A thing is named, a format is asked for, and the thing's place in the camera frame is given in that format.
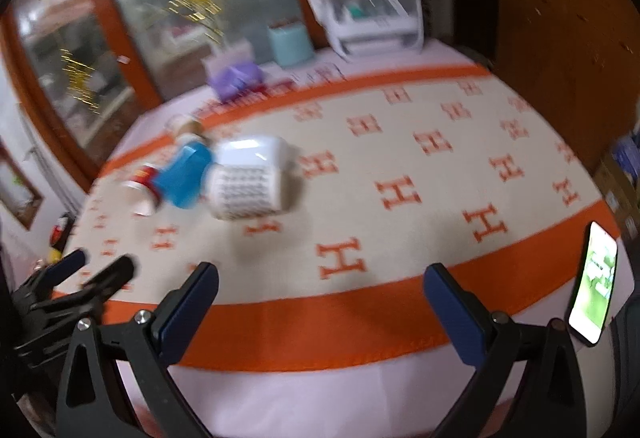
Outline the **white appliance with cloth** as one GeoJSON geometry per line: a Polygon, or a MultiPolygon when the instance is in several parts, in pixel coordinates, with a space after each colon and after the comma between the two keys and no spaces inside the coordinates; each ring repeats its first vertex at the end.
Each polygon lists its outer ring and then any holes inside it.
{"type": "Polygon", "coordinates": [[[308,2],[331,48],[345,60],[422,49],[421,0],[308,2]]]}

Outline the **red paper cup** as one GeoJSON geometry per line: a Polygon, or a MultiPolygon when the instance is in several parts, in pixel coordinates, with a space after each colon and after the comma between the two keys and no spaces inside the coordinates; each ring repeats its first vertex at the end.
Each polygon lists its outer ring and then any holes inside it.
{"type": "Polygon", "coordinates": [[[132,176],[122,184],[127,205],[131,212],[139,217],[149,217],[162,205],[163,194],[155,183],[160,168],[144,164],[136,169],[132,176]]]}

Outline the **smartphone with lit screen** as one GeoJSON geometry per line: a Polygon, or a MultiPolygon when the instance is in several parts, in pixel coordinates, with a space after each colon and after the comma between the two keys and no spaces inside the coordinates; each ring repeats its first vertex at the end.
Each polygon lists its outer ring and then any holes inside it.
{"type": "Polygon", "coordinates": [[[617,258],[616,239],[596,221],[590,221],[565,312],[570,332],[587,347],[594,347],[600,342],[605,328],[615,285],[617,258]]]}

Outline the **purple tissue pack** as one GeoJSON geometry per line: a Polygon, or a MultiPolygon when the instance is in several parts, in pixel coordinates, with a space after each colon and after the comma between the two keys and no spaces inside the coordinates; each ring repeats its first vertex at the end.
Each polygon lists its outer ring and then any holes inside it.
{"type": "Polygon", "coordinates": [[[227,103],[252,91],[265,81],[262,68],[255,62],[252,44],[242,39],[201,59],[206,83],[220,103],[227,103]]]}

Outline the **brown sleeved paper cup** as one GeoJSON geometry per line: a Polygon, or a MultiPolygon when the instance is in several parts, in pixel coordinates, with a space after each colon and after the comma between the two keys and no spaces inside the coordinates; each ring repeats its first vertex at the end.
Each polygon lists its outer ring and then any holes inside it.
{"type": "Polygon", "coordinates": [[[204,139],[203,125],[191,115],[175,115],[166,124],[168,135],[176,145],[204,139]]]}

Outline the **blue plastic cup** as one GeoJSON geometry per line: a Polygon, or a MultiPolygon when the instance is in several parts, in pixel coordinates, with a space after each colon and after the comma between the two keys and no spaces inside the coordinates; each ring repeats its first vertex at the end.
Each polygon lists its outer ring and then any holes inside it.
{"type": "Polygon", "coordinates": [[[200,197],[205,172],[213,162],[213,153],[205,143],[190,141],[180,147],[151,183],[164,201],[181,209],[192,208],[200,197]]]}

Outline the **grey plaid paper cup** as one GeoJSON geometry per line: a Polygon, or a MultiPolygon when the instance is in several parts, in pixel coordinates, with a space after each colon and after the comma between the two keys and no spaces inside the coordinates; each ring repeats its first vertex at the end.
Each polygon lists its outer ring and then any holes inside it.
{"type": "Polygon", "coordinates": [[[203,195],[217,219],[254,218],[283,210],[283,172],[276,168],[221,166],[210,168],[203,195]]]}

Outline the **orange beige H-pattern cloth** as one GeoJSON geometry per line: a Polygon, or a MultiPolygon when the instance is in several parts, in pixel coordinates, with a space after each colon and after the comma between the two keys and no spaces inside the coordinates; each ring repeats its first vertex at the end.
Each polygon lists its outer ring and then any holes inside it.
{"type": "Polygon", "coordinates": [[[204,203],[143,218],[124,181],[172,154],[158,138],[110,161],[70,247],[76,291],[114,258],[137,273],[108,322],[150,309],[202,261],[220,291],[186,351],[211,371],[341,369],[442,346],[422,294],[434,262],[489,309],[517,314],[577,273],[586,226],[616,222],[572,150],[524,98],[477,66],[332,82],[204,120],[216,135],[277,135],[294,149],[291,206],[224,221],[204,203]]]}

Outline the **dark wooden shelf cabinet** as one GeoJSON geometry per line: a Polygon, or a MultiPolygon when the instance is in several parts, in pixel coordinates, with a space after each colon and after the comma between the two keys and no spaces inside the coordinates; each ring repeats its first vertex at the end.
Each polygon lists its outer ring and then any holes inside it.
{"type": "Polygon", "coordinates": [[[631,0],[499,0],[494,72],[594,170],[636,123],[639,12],[631,0]]]}

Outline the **wooden glass door cabinet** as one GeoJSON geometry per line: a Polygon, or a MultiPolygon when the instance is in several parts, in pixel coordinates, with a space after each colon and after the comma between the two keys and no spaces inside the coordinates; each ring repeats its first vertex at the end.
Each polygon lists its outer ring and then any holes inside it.
{"type": "Polygon", "coordinates": [[[326,36],[307,0],[1,0],[1,52],[18,110],[54,162],[88,190],[144,113],[205,82],[204,60],[247,41],[273,58],[270,32],[300,23],[326,36]]]}

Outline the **light blue canister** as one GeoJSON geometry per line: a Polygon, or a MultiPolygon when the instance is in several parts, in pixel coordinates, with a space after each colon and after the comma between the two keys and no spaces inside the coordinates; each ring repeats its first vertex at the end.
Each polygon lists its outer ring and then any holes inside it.
{"type": "Polygon", "coordinates": [[[282,20],[268,27],[274,61],[283,68],[294,67],[314,57],[307,28],[300,20],[282,20]]]}

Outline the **white plastic cup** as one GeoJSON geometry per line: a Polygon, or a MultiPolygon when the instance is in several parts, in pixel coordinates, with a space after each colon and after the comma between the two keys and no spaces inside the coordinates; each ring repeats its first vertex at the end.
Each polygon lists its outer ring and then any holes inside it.
{"type": "Polygon", "coordinates": [[[218,164],[227,167],[270,167],[288,170],[293,164],[294,147],[280,137],[254,135],[219,142],[215,149],[218,164]]]}

